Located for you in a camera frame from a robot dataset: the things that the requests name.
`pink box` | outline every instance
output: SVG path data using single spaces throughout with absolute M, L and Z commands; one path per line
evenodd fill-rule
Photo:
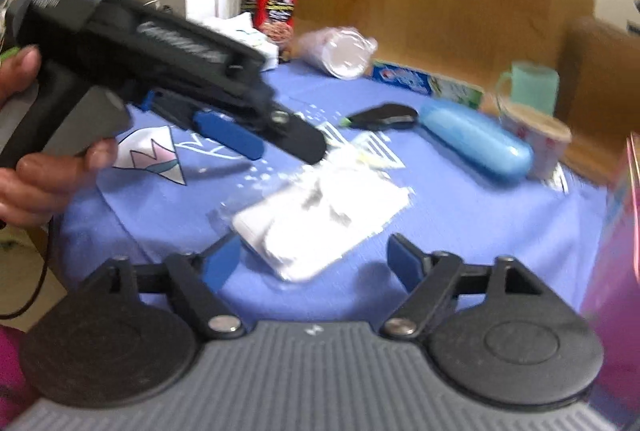
M 626 143 L 609 188 L 598 257 L 581 312 L 600 336 L 605 360 L 598 383 L 640 411 L 640 137 Z

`finger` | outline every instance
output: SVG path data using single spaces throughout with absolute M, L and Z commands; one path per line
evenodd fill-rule
M 26 90 L 40 70 L 40 52 L 29 46 L 0 65 L 0 104 L 14 93 Z
M 23 156 L 16 172 L 23 182 L 54 194 L 73 194 L 95 177 L 95 173 L 85 168 L 84 159 L 80 157 L 43 153 Z
M 25 183 L 13 169 L 0 169 L 0 202 L 31 213 L 61 213 L 71 196 L 53 194 Z
M 99 171 L 113 166 L 118 157 L 118 143 L 113 139 L 96 142 L 84 156 L 84 166 L 89 171 Z
M 16 227 L 38 227 L 47 223 L 52 214 L 30 213 L 24 209 L 0 202 L 0 220 Z

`black cable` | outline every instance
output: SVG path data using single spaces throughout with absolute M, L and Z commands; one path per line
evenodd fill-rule
M 51 233 L 52 233 L 51 229 L 52 229 L 51 224 L 49 224 L 49 232 L 47 233 L 47 252 L 42 259 L 42 271 L 40 272 L 40 278 L 38 280 L 38 284 L 36 285 L 36 288 L 33 290 L 33 293 L 31 294 L 31 297 L 29 298 L 27 303 L 22 305 L 21 308 L 8 314 L 0 314 L 0 321 L 9 321 L 11 319 L 20 317 L 22 314 L 27 312 L 29 308 L 33 306 L 36 299 L 40 295 L 40 291 L 42 290 L 42 287 L 44 285 L 44 280 L 47 277 L 47 270 L 49 270 L 49 256 L 51 254 Z

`metal rivet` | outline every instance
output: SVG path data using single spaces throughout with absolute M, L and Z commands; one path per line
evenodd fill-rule
M 389 335 L 411 335 L 418 326 L 409 319 L 394 317 L 385 322 L 385 332 Z
M 209 319 L 209 328 L 223 334 L 235 332 L 241 326 L 242 323 L 236 316 L 215 316 Z
M 282 110 L 275 110 L 271 112 L 271 121 L 276 124 L 287 124 L 289 122 L 289 114 Z

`table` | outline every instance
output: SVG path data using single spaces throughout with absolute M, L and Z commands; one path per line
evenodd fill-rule
M 345 114 L 385 101 L 417 108 L 425 100 L 365 78 L 339 81 L 297 62 L 267 72 L 265 79 L 280 101 L 315 123 L 335 124 Z M 259 162 L 249 162 L 209 140 L 167 127 L 153 114 L 135 111 L 134 120 L 132 132 L 121 138 L 117 163 L 129 169 L 103 172 L 97 187 L 78 196 L 56 230 L 54 258 L 68 286 L 114 255 L 149 263 L 171 252 L 205 249 L 227 230 L 221 202 L 233 203 L 252 188 L 268 191 L 278 174 L 300 165 L 272 147 Z M 348 140 L 358 134 L 341 133 Z M 277 280 L 247 253 L 220 290 L 240 316 L 248 321 L 349 318 L 379 325 L 406 295 L 386 266 L 386 239 L 392 232 L 425 251 L 447 250 L 469 263 L 512 254 L 578 308 L 604 218 L 603 188 L 568 170 L 566 195 L 537 182 L 498 187 L 426 134 L 388 132 L 370 141 L 402 161 L 404 169 L 392 176 L 413 188 L 413 205 L 382 234 L 306 284 Z

